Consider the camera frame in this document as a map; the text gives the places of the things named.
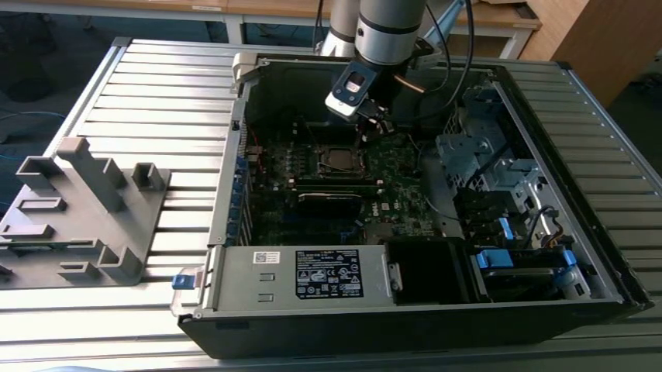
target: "barcode sticker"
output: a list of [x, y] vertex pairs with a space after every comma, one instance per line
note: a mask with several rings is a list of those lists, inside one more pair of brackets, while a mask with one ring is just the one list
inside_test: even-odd
[[207, 12], [220, 12], [220, 8], [218, 6], [191, 6], [194, 10], [204, 10]]
[[254, 252], [254, 264], [280, 264], [280, 252]]

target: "aluminum extrusion table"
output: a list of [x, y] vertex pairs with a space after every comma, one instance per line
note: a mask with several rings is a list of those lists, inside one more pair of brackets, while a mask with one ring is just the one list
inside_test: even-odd
[[[148, 161], [172, 170], [144, 278], [125, 288], [0, 291], [0, 370], [346, 370], [454, 363], [447, 370], [483, 366], [557, 371], [578, 363], [603, 370], [633, 363], [659, 365], [659, 306], [534, 346], [310, 359], [219, 361], [204, 355], [171, 315], [170, 280], [183, 267], [203, 264], [234, 98], [232, 56], [250, 50], [308, 53], [298, 48], [116, 40], [45, 154], [53, 154], [63, 136], [85, 136], [95, 156], [112, 157], [119, 167]], [[659, 177], [571, 71], [546, 62], [490, 63], [502, 64], [515, 77], [602, 222], [659, 299]], [[184, 303], [195, 302], [195, 292], [186, 292]], [[478, 364], [459, 364], [469, 361]]]

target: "warning label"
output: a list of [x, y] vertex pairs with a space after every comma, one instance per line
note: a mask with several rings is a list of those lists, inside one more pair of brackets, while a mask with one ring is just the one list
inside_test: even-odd
[[359, 251], [298, 250], [296, 296], [302, 300], [363, 297]]

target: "black cable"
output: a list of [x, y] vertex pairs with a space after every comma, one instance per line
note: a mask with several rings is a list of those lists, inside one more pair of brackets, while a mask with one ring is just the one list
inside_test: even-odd
[[428, 14], [430, 18], [432, 19], [434, 29], [436, 30], [436, 35], [439, 37], [439, 44], [442, 45], [443, 55], [446, 56], [446, 76], [443, 77], [442, 84], [436, 88], [426, 89], [426, 94], [430, 94], [430, 93], [435, 93], [436, 91], [439, 91], [448, 83], [448, 78], [451, 76], [451, 54], [448, 52], [448, 45], [446, 44], [446, 38], [443, 37], [442, 29], [439, 28], [439, 25], [436, 24], [435, 14], [432, 13], [432, 9], [431, 9], [430, 5], [426, 5], [426, 9], [427, 9], [427, 14]]
[[462, 86], [465, 85], [465, 80], [467, 79], [469, 70], [471, 68], [471, 62], [474, 61], [474, 9], [471, 7], [471, 0], [466, 0], [467, 5], [467, 23], [469, 23], [469, 53], [467, 60], [465, 61], [465, 71], [462, 71], [462, 76], [459, 77], [458, 86], [455, 87], [455, 91], [452, 92], [451, 98], [446, 101], [443, 106], [438, 108], [434, 112], [418, 115], [411, 118], [387, 118], [390, 122], [415, 122], [418, 120], [424, 120], [434, 118], [436, 115], [440, 115], [444, 109], [448, 107], [451, 103], [455, 102], [455, 98], [458, 97]]
[[522, 248], [527, 249], [529, 245], [531, 244], [531, 240], [534, 238], [534, 232], [535, 232], [535, 226], [538, 225], [538, 221], [541, 220], [542, 214], [547, 211], [547, 209], [553, 209], [554, 207], [551, 205], [543, 205], [541, 209], [538, 209], [538, 212], [534, 215], [534, 219], [531, 221], [531, 225], [529, 226], [529, 232], [526, 233], [526, 239], [522, 242]]
[[485, 164], [482, 165], [482, 167], [475, 170], [475, 172], [471, 175], [471, 178], [469, 179], [469, 181], [465, 184], [465, 186], [469, 187], [469, 185], [471, 184], [471, 182], [474, 182], [478, 179], [478, 177], [483, 175], [485, 171], [487, 171], [487, 168], [490, 168], [493, 165], [497, 164], [497, 162], [499, 161], [501, 156], [503, 155], [503, 153], [506, 152], [507, 149], [509, 149], [509, 144], [506, 143], [503, 146], [501, 146], [501, 148], [497, 150], [497, 152], [493, 153], [493, 156], [485, 162]]
[[315, 17], [315, 26], [312, 27], [312, 53], [318, 45], [318, 27], [322, 28], [322, 8], [324, 7], [324, 0], [318, 1], [318, 16]]

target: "blue latch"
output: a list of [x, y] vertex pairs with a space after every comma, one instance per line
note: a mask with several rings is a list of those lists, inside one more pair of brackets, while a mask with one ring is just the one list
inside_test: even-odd
[[475, 259], [481, 269], [515, 266], [509, 250], [483, 250], [475, 255]]
[[575, 253], [573, 253], [571, 250], [565, 250], [563, 251], [563, 258], [566, 259], [566, 263], [567, 263], [569, 266], [577, 264]]
[[506, 239], [507, 240], [515, 239], [515, 236], [513, 234], [513, 230], [510, 229], [509, 219], [506, 217], [502, 217], [499, 219], [499, 222], [501, 222], [501, 227], [503, 227], [503, 234], [506, 235]]
[[195, 275], [175, 275], [172, 277], [172, 289], [195, 289]]

